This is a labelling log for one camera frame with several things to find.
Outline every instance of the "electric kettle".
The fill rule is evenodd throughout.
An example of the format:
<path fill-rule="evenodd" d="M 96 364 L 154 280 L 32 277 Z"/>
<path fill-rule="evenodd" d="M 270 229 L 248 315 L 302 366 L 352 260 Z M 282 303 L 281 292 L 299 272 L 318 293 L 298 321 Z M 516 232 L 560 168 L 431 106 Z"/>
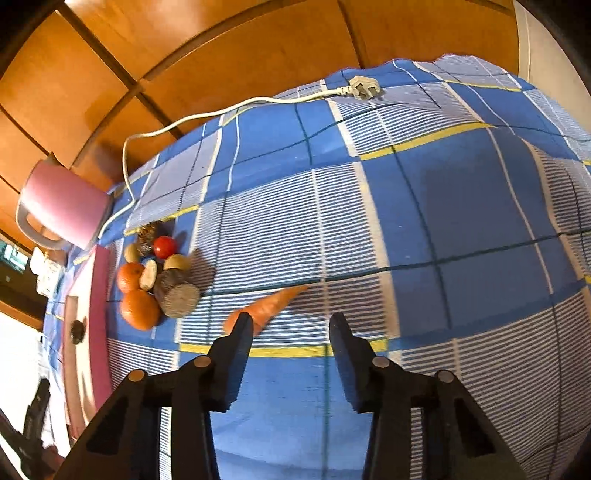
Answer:
<path fill-rule="evenodd" d="M 88 250 L 111 214 L 112 206 L 111 195 L 65 168 L 50 153 L 33 167 L 21 190 L 17 225 L 40 247 L 60 250 L 71 243 Z M 51 240 L 37 232 L 27 220 L 29 214 L 61 239 Z"/>

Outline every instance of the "red tomato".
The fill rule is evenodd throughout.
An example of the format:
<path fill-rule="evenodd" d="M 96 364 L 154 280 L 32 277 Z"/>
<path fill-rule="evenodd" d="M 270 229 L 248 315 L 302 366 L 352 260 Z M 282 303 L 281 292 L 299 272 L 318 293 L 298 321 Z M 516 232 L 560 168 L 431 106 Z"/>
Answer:
<path fill-rule="evenodd" d="M 154 253 L 156 257 L 166 260 L 171 255 L 177 252 L 177 243 L 171 236 L 159 236 L 154 240 Z"/>

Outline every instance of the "pink cutting board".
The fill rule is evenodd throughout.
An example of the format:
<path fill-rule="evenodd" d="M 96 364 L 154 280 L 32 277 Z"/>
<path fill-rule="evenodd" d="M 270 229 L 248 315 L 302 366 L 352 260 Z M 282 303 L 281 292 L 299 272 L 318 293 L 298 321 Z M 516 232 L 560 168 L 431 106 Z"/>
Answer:
<path fill-rule="evenodd" d="M 70 432 L 78 438 L 112 393 L 106 334 L 109 251 L 95 246 L 67 292 L 63 328 L 63 376 Z M 74 345 L 70 328 L 86 325 Z"/>

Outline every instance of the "orange carrot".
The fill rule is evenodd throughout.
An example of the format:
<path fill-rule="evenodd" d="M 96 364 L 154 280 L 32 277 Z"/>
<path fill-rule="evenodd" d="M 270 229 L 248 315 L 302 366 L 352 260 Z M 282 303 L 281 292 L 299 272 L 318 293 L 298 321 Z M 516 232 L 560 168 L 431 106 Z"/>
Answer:
<path fill-rule="evenodd" d="M 254 323 L 254 335 L 261 333 L 261 330 L 269 323 L 275 315 L 288 306 L 294 298 L 296 298 L 303 291 L 308 290 L 308 285 L 299 285 L 297 287 L 282 288 L 271 295 L 267 295 L 261 299 L 255 300 L 248 307 L 235 310 L 230 314 L 223 324 L 223 331 L 229 335 L 238 315 L 242 312 L 247 312 L 252 317 Z"/>

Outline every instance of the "blue checkered tablecloth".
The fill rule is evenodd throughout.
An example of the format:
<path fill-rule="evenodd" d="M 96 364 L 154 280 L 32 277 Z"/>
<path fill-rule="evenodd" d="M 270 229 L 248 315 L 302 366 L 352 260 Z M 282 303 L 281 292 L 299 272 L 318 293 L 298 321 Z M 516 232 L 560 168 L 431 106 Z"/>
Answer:
<path fill-rule="evenodd" d="M 453 370 L 530 479 L 558 478 L 591 424 L 591 137 L 555 101 L 475 57 L 344 69 L 294 98 L 373 77 L 383 94 L 260 105 L 195 129 L 132 175 L 139 202 L 111 251 L 113 387 L 178 368 L 226 316 L 278 288 L 307 292 L 254 340 L 238 400 L 212 414 L 222 478 L 359 479 L 371 418 L 346 402 L 326 348 L 343 312 L 405 369 Z M 129 202 L 126 192 L 115 210 Z M 112 281 L 135 229 L 169 222 L 203 290 L 150 332 Z M 64 291 L 45 318 L 60 369 Z M 161 476 L 170 477 L 170 412 Z M 413 478 L 421 478 L 413 412 Z"/>

